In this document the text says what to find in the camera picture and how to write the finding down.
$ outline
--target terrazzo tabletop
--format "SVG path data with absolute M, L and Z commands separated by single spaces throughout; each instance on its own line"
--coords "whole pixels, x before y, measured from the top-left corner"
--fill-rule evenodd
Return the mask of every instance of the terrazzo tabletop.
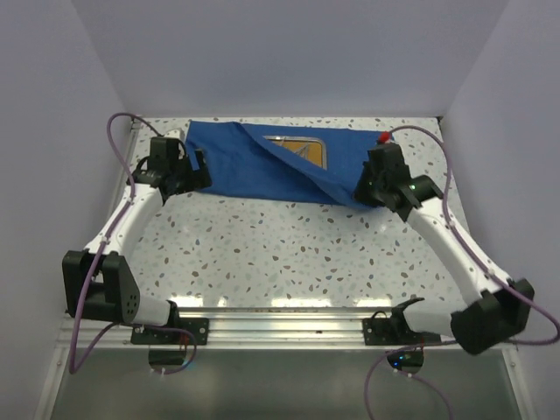
M 187 131 L 191 119 L 148 121 L 165 133 L 176 128 Z M 197 121 L 356 130 L 415 124 L 441 137 L 435 118 L 214 117 Z M 149 153 L 150 137 L 151 132 L 142 127 L 131 165 Z M 412 130 L 395 133 L 395 140 L 402 146 L 412 176 L 425 173 L 443 189 L 445 161 L 433 141 Z M 466 227 L 454 182 L 450 207 Z M 448 271 L 427 243 L 383 208 L 363 212 L 191 192 L 169 199 L 153 218 L 130 267 L 143 294 L 170 298 L 181 307 L 390 306 L 415 296 L 458 307 L 462 303 Z

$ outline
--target red object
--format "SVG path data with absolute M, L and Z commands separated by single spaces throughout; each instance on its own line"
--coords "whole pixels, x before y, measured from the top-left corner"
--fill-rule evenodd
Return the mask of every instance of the red object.
M 389 133 L 388 131 L 383 131 L 379 135 L 379 138 L 377 139 L 377 143 L 378 144 L 384 144 L 384 143 L 388 142 L 390 139 L 391 139 L 391 133 Z

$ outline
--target blue towel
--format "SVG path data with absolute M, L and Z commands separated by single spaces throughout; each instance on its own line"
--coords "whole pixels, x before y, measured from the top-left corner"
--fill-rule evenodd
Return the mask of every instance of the blue towel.
M 378 131 L 315 129 L 238 122 L 191 122 L 189 153 L 202 149 L 213 185 L 207 193 L 230 197 L 341 204 L 352 199 Z M 326 147 L 326 170 L 264 136 L 317 137 Z

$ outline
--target speckled table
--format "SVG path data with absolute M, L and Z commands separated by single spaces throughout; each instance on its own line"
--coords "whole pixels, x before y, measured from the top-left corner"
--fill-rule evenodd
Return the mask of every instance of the speckled table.
M 200 118 L 305 127 L 387 130 L 416 124 L 439 137 L 433 118 Z M 161 132 L 190 119 L 150 119 Z M 148 154 L 141 128 L 131 164 Z M 412 175 L 443 187 L 445 161 L 425 135 L 395 135 Z M 466 227 L 453 183 L 450 206 Z M 386 209 L 359 212 L 193 192 L 171 198 L 146 228 L 130 264 L 145 294 L 183 307 L 355 307 L 421 296 L 461 304 L 443 264 L 420 236 Z

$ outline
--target white wall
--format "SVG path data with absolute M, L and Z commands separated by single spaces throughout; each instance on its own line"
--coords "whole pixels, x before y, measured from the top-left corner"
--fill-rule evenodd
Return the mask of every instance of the white wall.
M 440 116 L 507 0 L 73 0 L 151 116 Z
M 2 2 L 0 56 L 0 417 L 19 420 L 53 355 L 62 256 L 107 214 L 104 123 L 123 106 L 69 0 Z
M 443 121 L 472 233 L 560 317 L 560 2 L 512 0 Z M 526 337 L 553 334 L 533 313 Z M 521 350 L 541 419 L 558 418 L 560 348 Z

